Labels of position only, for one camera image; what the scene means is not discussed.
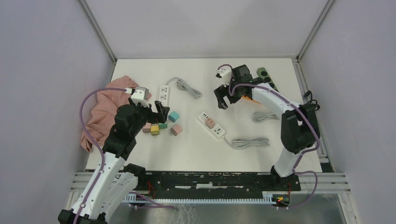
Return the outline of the teal USB adapter plug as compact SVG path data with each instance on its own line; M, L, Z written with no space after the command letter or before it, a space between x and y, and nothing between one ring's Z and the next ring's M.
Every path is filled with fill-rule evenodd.
M176 111L173 111L168 115L168 120L173 123L175 123L179 118L180 115Z

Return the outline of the green USB adapter plug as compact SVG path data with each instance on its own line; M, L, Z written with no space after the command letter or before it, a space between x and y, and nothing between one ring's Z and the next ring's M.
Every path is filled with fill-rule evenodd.
M163 130L163 129L167 129L167 128L168 128L168 124L167 124L167 123L160 123L160 124L158 124L158 126L159 126L159 129L160 129L160 130Z

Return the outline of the yellow adapter plug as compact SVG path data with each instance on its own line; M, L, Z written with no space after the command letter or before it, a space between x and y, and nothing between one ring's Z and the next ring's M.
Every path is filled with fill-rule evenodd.
M158 136L160 134L160 127L159 125L151 125L150 127L150 134L152 136Z

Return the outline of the pink adapter plug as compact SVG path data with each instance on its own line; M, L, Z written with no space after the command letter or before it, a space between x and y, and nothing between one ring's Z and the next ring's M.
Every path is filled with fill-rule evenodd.
M180 125L174 125L170 129L170 134L172 134L173 136L178 136L182 131L183 131L183 128Z
M142 128L142 132L144 134L151 133L151 124L150 123L146 123L145 126Z

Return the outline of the orange power strip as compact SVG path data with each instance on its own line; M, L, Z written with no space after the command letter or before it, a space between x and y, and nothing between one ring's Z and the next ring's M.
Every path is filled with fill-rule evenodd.
M241 98L243 98L243 99L245 99L245 100L248 100L248 101L251 101L251 102L254 102L254 103L256 103L256 104L261 104L260 102L255 101L255 100L253 100L253 99L250 99L250 98L247 97L247 96L242 96Z

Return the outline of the pink adapter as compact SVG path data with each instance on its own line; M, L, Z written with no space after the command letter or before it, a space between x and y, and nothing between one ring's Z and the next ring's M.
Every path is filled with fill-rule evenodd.
M215 126L215 121L212 118L207 118L205 120L205 125L209 128L209 129L213 129Z

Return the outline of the white slim power strip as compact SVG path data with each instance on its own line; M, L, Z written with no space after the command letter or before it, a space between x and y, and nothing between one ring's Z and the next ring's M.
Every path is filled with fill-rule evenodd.
M198 121L216 139L223 139L226 131L208 113L202 112L197 116Z

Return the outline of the green power strip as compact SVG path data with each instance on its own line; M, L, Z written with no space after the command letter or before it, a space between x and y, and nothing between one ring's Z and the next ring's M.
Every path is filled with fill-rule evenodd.
M256 71L256 74L258 77L260 77L264 80L264 83L268 83L271 86L271 88L273 88L275 91L278 91L276 85L274 84L269 73L267 72L267 70L264 67L258 68Z

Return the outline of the white USB power strip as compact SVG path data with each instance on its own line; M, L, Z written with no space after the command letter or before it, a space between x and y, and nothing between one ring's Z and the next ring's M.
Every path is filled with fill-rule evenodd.
M169 106L170 103L170 87L168 85L162 85L159 87L158 100L163 106Z

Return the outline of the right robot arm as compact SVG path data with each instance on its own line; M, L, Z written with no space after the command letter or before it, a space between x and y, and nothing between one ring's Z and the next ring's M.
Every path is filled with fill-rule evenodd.
M214 90L218 107L227 109L224 98L235 104L248 98L270 110L281 122L280 139L283 145L279 159L270 171L270 185L275 190L284 189L288 178L304 154L320 146L320 131L314 104L299 104L282 95L265 68L259 68L254 78L246 65L232 67L223 64L216 70L222 85Z

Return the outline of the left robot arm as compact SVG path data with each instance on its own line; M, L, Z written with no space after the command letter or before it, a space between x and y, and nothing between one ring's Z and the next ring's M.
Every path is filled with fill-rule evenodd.
M143 189L147 184L145 168L128 164L124 167L136 145L136 136L148 123L164 123L169 107L155 101L151 104L129 102L117 109L109 136L101 151L101 161L80 198L69 210L61 210L61 224L107 224L117 207L133 189Z

